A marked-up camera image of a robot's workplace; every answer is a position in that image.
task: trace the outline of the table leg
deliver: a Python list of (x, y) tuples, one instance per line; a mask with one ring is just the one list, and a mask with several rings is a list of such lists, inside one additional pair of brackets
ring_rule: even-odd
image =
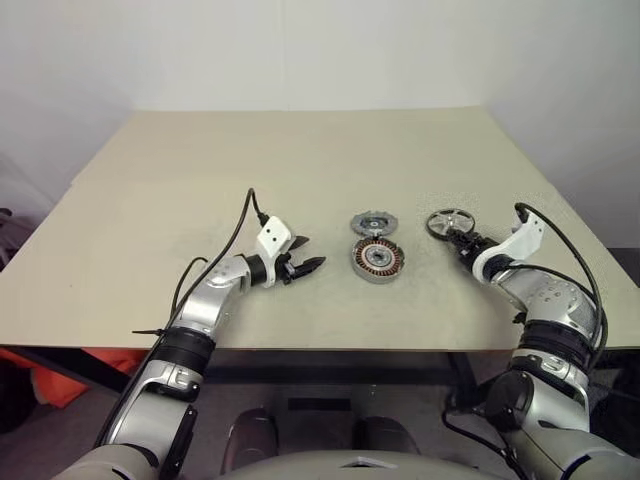
[(54, 372), (115, 396), (120, 395), (129, 382), (129, 375), (80, 348), (17, 346), (4, 348)]
[(478, 384), (465, 352), (448, 352), (451, 369), (455, 372), (458, 382), (455, 391), (455, 405), (465, 408), (475, 405), (477, 402)]

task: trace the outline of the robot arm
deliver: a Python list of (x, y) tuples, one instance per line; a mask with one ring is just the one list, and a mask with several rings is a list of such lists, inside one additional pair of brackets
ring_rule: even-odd
[(256, 253), (204, 267), (201, 281), (172, 315), (103, 427), (96, 448), (57, 480), (175, 478), (189, 448), (203, 373), (237, 299), (254, 285), (288, 284), (324, 257), (294, 266), (289, 250), (308, 241), (277, 217), (265, 218)]
[(457, 221), (460, 211), (446, 212), (439, 230), (427, 223), (430, 233), (451, 242), (473, 276), (521, 312), (520, 342), (484, 405), (513, 460), (530, 479), (595, 479), (605, 471), (613, 479), (640, 478), (638, 460), (589, 433), (588, 372), (605, 341), (597, 306), (577, 284), (523, 267), (540, 246), (543, 220), (518, 211), (514, 234), (498, 244), (471, 231), (473, 222)]

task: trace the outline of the beige tabletop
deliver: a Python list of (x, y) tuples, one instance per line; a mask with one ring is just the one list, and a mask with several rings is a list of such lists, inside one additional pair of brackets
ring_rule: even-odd
[[(246, 189), (325, 255), (313, 275), (243, 297), (220, 338), (234, 348), (488, 350), (515, 347), (515, 310), (425, 233), (440, 208), (472, 212), (502, 241), (518, 200), (554, 219), (600, 284), (610, 347), (640, 346), (640, 290), (481, 108), (313, 113), (137, 113), (0, 274), (0, 343), (147, 347), (188, 261), (213, 257)], [(354, 214), (399, 219), (400, 277), (352, 271)], [(232, 253), (250, 253), (253, 215)], [(533, 257), (585, 281), (551, 230)]]

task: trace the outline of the black metal part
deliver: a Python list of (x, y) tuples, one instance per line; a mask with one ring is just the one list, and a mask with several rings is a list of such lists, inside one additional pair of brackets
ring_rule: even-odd
[(196, 382), (189, 382), (184, 389), (177, 389), (163, 384), (151, 384), (149, 391), (158, 393), (160, 395), (166, 395), (176, 400), (182, 400), (183, 402), (195, 402), (200, 394), (200, 385)]
[(173, 327), (160, 339), (160, 345), (149, 360), (164, 360), (202, 374), (215, 346), (215, 342), (203, 333)]
[(474, 390), (472, 390), (471, 393), (469, 393), (466, 397), (466, 403), (462, 405), (463, 409), (473, 409), (486, 402), (489, 391), (498, 378), (499, 375), (490, 378), (489, 380), (482, 382)]
[(4, 348), (43, 367), (110, 394), (119, 395), (129, 382), (129, 375), (80, 348), (14, 345)]
[(527, 313), (526, 312), (516, 313), (516, 316), (513, 317), (513, 320), (511, 321), (511, 323), (524, 325), (525, 323), (527, 323)]
[(556, 355), (586, 372), (593, 349), (573, 328), (557, 322), (529, 320), (518, 348), (541, 350)]
[(487, 281), (491, 281), (498, 273), (506, 270), (506, 268), (513, 263), (513, 258), (509, 255), (496, 255), (491, 257), (484, 264), (482, 269), (482, 276)]
[(160, 469), (160, 480), (171, 480), (180, 473), (189, 445), (193, 439), (193, 426), (196, 423), (198, 411), (191, 405), (184, 412), (176, 436), (173, 439), (167, 458)]
[(303, 235), (296, 235), (296, 239), (293, 241), (289, 250), (295, 250), (296, 248), (300, 248), (302, 245), (309, 241), (309, 237), (305, 237)]
[(533, 399), (533, 381), (528, 375), (510, 370), (500, 375), (487, 396), (484, 414), (499, 432), (518, 430)]
[(447, 237), (449, 242), (456, 247), (459, 260), (469, 271), (473, 269), (474, 262), (482, 252), (498, 245), (495, 240), (483, 237), (476, 232), (464, 233), (459, 230), (451, 230)]
[(283, 253), (276, 259), (275, 263), (276, 278), (282, 280), (285, 285), (289, 285), (292, 281), (313, 273), (324, 263), (326, 257), (309, 258), (297, 266), (292, 265), (290, 260), (291, 254)]
[(249, 265), (249, 271), (251, 272), (251, 286), (260, 285), (267, 281), (267, 269), (264, 262), (259, 255), (251, 255), (250, 257), (244, 257)]
[(475, 381), (465, 354), (437, 352), (216, 350), (205, 383), (301, 385), (446, 385), (462, 388)]

